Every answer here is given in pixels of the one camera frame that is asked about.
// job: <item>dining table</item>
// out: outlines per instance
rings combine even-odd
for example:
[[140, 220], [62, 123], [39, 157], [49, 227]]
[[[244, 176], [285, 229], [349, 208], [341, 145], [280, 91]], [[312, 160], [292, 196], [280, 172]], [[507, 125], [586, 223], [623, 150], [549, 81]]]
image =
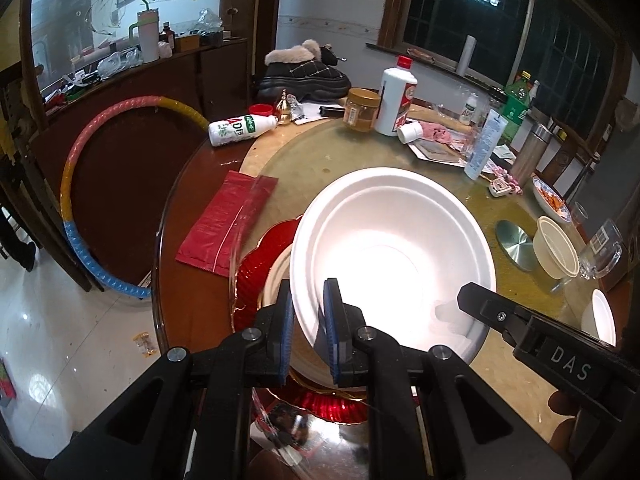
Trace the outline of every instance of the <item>dining table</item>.
[[[412, 105], [409, 117], [419, 118], [421, 110], [422, 107]], [[162, 215], [152, 273], [153, 314], [161, 351], [183, 346], [197, 352], [217, 346], [233, 330], [232, 310], [237, 299], [234, 272], [244, 256], [272, 226], [302, 215], [313, 198], [334, 180], [352, 171], [380, 166], [413, 171], [453, 193], [475, 217], [486, 237], [494, 260], [497, 292], [580, 328], [582, 313], [590, 304], [597, 280], [576, 278], [559, 292], [552, 292], [556, 280], [539, 264], [530, 272], [521, 270], [498, 243], [495, 225], [500, 220], [514, 222], [533, 238], [536, 221], [543, 211], [531, 184], [524, 186], [522, 195], [496, 198], [485, 179], [474, 181], [462, 168], [420, 160], [396, 137], [355, 132], [341, 119], [323, 119], [284, 124], [255, 140], [219, 148], [206, 141], [182, 168]], [[251, 228], [237, 240], [229, 279], [181, 263], [176, 254], [230, 170], [278, 180]], [[585, 242], [576, 226], [566, 224], [562, 228], [579, 252]], [[500, 333], [489, 330], [470, 366], [549, 441], [566, 418], [547, 405], [556, 389], [517, 361], [512, 352], [513, 348], [503, 341]]]

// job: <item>shoe sole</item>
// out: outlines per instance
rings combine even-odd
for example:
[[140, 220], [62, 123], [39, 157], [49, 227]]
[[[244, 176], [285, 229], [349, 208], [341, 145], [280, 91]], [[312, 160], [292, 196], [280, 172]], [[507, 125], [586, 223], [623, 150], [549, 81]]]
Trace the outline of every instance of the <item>shoe sole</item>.
[[318, 102], [334, 101], [345, 97], [349, 88], [351, 88], [351, 82], [347, 76], [340, 79], [265, 77], [257, 87], [256, 99], [261, 103], [274, 103], [280, 99], [282, 91], [286, 89], [288, 93], [295, 95], [298, 101], [302, 99]]

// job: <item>hula hoop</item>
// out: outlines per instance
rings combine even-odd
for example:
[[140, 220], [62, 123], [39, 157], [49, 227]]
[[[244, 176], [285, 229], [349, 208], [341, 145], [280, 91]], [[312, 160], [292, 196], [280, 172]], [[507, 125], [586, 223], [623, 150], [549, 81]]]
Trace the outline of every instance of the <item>hula hoop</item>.
[[78, 259], [100, 283], [136, 298], [148, 298], [151, 295], [151, 288], [123, 282], [115, 276], [112, 276], [89, 254], [89, 249], [84, 243], [84, 240], [82, 240], [76, 223], [74, 222], [71, 209], [71, 181], [80, 153], [95, 131], [116, 115], [126, 112], [127, 110], [144, 107], [161, 107], [173, 110], [190, 118], [205, 131], [209, 129], [209, 121], [196, 110], [179, 101], [160, 96], [144, 96], [126, 99], [100, 112], [84, 127], [66, 158], [65, 170], [63, 171], [62, 183], [60, 185], [60, 214], [62, 215], [66, 236]]

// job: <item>brown jar lid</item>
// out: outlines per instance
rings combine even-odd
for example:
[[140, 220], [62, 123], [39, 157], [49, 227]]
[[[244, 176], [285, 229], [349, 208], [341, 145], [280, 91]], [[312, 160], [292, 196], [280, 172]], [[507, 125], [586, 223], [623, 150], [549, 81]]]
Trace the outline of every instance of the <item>brown jar lid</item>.
[[360, 106], [380, 106], [380, 96], [365, 88], [352, 88], [349, 90], [347, 99]]

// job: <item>gold bottle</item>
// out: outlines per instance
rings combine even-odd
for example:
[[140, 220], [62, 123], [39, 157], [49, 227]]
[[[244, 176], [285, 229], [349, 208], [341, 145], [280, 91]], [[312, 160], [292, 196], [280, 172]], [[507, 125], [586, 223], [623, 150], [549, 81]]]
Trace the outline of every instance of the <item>gold bottle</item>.
[[287, 90], [282, 91], [282, 97], [276, 104], [276, 117], [278, 124], [289, 124], [291, 122], [291, 106], [287, 103]]

